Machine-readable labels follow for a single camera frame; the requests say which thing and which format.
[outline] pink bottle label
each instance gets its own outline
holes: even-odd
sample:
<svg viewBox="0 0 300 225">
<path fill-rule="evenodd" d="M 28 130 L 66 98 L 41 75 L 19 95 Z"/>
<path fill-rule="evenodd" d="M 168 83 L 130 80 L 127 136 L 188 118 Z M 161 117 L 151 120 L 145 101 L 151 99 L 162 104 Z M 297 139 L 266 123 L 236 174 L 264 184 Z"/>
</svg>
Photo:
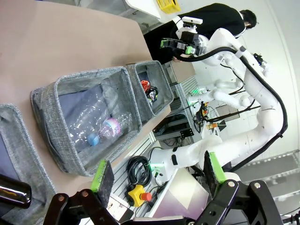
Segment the pink bottle label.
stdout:
<svg viewBox="0 0 300 225">
<path fill-rule="evenodd" d="M 106 121 L 107 125 L 109 125 L 112 128 L 112 136 L 115 137 L 121 132 L 120 124 L 117 122 L 116 119 L 108 119 Z"/>
</svg>

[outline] crushed plastic bottle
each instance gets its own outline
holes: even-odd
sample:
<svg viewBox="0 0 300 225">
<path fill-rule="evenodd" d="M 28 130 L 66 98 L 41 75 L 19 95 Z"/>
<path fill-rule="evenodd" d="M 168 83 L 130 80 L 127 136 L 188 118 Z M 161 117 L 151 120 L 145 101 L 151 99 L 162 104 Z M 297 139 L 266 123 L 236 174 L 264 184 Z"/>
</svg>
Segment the crushed plastic bottle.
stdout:
<svg viewBox="0 0 300 225">
<path fill-rule="evenodd" d="M 131 123 L 132 117 L 129 112 L 121 113 L 114 118 L 109 118 L 103 123 L 98 132 L 91 132 L 88 135 L 88 142 L 90 146 L 97 145 L 98 143 L 105 143 L 106 146 L 109 146 L 115 141 L 115 137 L 123 133 Z"/>
<path fill-rule="evenodd" d="M 117 92 L 109 85 L 99 85 L 85 91 L 82 99 L 67 116 L 70 138 L 77 152 L 90 146 L 88 135 L 101 128 L 116 107 L 117 100 Z"/>
</svg>

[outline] red button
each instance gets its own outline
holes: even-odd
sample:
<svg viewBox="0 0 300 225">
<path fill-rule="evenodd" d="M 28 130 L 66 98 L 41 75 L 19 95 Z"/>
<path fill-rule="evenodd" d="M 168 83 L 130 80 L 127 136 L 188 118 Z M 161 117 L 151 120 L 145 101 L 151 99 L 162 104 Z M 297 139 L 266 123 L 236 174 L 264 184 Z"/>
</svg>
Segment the red button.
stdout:
<svg viewBox="0 0 300 225">
<path fill-rule="evenodd" d="M 140 195 L 140 199 L 145 200 L 145 201 L 151 201 L 152 199 L 152 194 L 151 193 L 142 193 Z"/>
</svg>

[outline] blue bottle cap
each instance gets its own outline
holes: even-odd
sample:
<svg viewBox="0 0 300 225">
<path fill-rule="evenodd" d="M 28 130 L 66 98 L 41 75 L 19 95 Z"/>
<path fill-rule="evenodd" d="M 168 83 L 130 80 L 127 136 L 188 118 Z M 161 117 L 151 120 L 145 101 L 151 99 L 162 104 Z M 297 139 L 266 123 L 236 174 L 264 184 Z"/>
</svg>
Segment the blue bottle cap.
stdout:
<svg viewBox="0 0 300 225">
<path fill-rule="evenodd" d="M 95 146 L 96 144 L 99 143 L 99 138 L 96 134 L 90 134 L 88 135 L 88 143 L 91 145 L 91 146 Z"/>
</svg>

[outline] gray fabric basket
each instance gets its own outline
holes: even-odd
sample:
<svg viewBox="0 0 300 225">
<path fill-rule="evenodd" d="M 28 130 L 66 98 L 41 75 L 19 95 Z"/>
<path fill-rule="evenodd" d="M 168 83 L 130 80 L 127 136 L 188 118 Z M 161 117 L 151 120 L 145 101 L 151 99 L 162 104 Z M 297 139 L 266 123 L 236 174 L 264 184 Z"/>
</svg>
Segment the gray fabric basket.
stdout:
<svg viewBox="0 0 300 225">
<path fill-rule="evenodd" d="M 158 116 L 166 106 L 174 99 L 164 70 L 158 61 L 144 61 L 126 66 L 129 72 L 130 81 L 135 93 L 137 107 L 141 116 L 142 123 L 146 123 L 151 118 Z M 158 89 L 157 101 L 150 106 L 145 91 L 142 87 L 139 74 L 146 72 L 151 86 Z"/>
<path fill-rule="evenodd" d="M 112 115 L 130 112 L 132 125 L 128 133 L 105 150 L 96 146 L 79 153 L 69 137 L 69 130 L 63 115 L 61 95 L 78 93 L 99 84 L 107 84 L 118 93 L 118 104 Z M 31 103 L 37 123 L 50 152 L 60 169 L 66 173 L 93 176 L 101 159 L 114 160 L 119 156 L 142 129 L 142 123 L 135 102 L 129 75 L 124 67 L 113 67 L 79 72 L 59 78 L 56 82 L 31 92 Z"/>
<path fill-rule="evenodd" d="M 21 113 L 13 105 L 0 105 L 0 155 L 0 173 L 28 183 L 32 190 L 28 209 L 0 203 L 0 217 L 14 225 L 41 224 L 55 189 L 34 149 Z"/>
</svg>

